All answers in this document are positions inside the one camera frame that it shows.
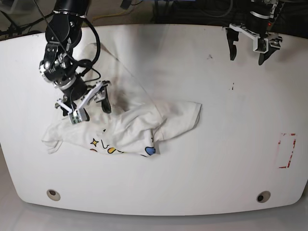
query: white table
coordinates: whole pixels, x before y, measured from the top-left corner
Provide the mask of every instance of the white table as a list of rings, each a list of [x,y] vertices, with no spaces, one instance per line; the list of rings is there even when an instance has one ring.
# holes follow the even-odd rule
[[[0,142],[22,200],[160,216],[258,210],[299,200],[308,178],[308,41],[284,36],[282,50],[258,66],[244,36],[231,62],[219,27],[97,29],[102,43],[153,98],[202,103],[200,123],[161,143],[155,158],[99,155],[70,144],[48,155],[40,139],[60,92],[38,72],[44,35],[1,42]],[[90,42],[94,36],[85,29],[74,54]],[[294,138],[290,167],[279,168],[287,166]],[[48,189],[59,192],[61,200],[50,200]],[[256,200],[262,191],[271,192],[263,204]]]
[[[210,216],[145,217],[79,212],[33,205],[17,195],[0,149],[1,231],[303,231],[308,197],[294,205]]]

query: floor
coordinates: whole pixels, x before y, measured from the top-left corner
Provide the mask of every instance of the floor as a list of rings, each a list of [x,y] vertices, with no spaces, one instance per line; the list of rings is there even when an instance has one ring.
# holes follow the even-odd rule
[[[43,13],[49,14],[55,5],[56,0],[40,0],[38,4]],[[133,3],[138,3],[139,0],[133,0]],[[88,18],[92,20],[95,16],[110,15],[121,13],[124,10],[120,8],[122,0],[92,0]],[[95,21],[95,26],[104,25],[119,25],[119,24],[145,24],[149,23],[153,16],[153,1],[146,0],[137,6],[131,6],[124,14],[112,17],[104,17]],[[34,9],[30,14],[11,14],[10,17],[18,24],[23,25],[31,23],[40,18],[39,12]],[[0,30],[6,30],[10,23],[0,14]],[[31,28],[31,30],[44,31],[46,24],[40,24]]]

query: white t-shirt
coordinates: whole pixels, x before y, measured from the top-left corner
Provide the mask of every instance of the white t-shirt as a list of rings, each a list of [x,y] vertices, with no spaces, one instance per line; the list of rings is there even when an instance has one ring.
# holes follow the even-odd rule
[[[156,153],[155,142],[191,130],[198,122],[200,108],[198,103],[159,101],[112,116],[106,124],[100,120],[104,113],[96,107],[89,112],[89,122],[71,124],[65,118],[52,124],[42,141],[50,154],[62,142],[68,142],[102,154],[137,153],[148,157]]]
[[[93,59],[95,52],[95,44],[90,44],[80,59]],[[112,113],[105,114],[100,103],[92,102],[86,107],[90,121],[73,125],[68,117],[59,118],[62,114],[59,110],[58,119],[42,139],[50,154],[56,152],[62,142],[69,142],[102,154],[125,152],[148,157],[155,153],[156,141],[171,139],[196,125],[200,104],[153,101],[104,47],[94,68],[101,73],[102,80],[112,83],[108,87]],[[89,72],[84,79],[94,78],[95,73]]]

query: star print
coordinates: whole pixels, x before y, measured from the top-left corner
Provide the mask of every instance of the star print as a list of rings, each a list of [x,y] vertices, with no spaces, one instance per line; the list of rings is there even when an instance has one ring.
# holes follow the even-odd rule
[[[99,141],[96,141],[95,139],[93,139],[93,142],[91,144],[94,144],[94,146],[96,147],[97,143],[99,143]]]

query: round hole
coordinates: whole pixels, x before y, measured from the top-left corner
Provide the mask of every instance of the round hole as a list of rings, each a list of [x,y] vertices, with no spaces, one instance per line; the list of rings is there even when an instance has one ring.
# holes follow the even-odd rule
[[[49,190],[49,193],[50,193],[51,195],[53,195],[53,196],[56,195],[56,192],[55,192],[54,190]]]
[[[53,189],[47,190],[47,196],[53,201],[59,201],[61,199],[60,194]]]
[[[258,202],[263,201],[264,197],[262,195],[258,196]]]
[[[269,191],[264,191],[262,193],[260,193],[257,197],[257,201],[259,203],[265,203],[269,200],[270,198],[270,192]]]

